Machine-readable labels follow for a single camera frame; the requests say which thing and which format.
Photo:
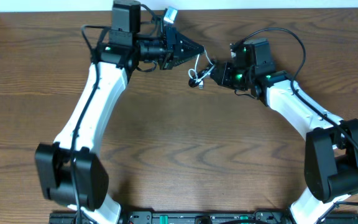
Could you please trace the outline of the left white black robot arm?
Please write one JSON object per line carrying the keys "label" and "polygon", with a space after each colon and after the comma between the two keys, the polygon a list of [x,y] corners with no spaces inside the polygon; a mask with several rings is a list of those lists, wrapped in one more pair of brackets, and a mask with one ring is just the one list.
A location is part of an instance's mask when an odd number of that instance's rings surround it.
{"label": "left white black robot arm", "polygon": [[121,206],[108,194],[109,177],[99,155],[104,131],[120,95],[141,62],[170,70],[204,52],[202,45],[174,26],[178,14],[168,7],[144,25],[139,1],[114,1],[112,23],[101,26],[89,44],[88,79],[70,119],[52,144],[39,144],[35,164],[43,196],[75,211],[67,223],[121,223]]}

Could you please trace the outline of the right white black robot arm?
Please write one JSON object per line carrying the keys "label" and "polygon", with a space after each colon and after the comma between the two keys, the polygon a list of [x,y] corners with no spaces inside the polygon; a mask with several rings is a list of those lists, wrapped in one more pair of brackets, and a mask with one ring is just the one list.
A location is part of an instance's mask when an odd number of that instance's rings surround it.
{"label": "right white black robot arm", "polygon": [[307,188],[282,223],[322,223],[340,204],[358,194],[358,119],[345,121],[309,97],[293,76],[278,71],[267,39],[231,49],[232,59],[215,62],[210,77],[282,115],[305,140]]}

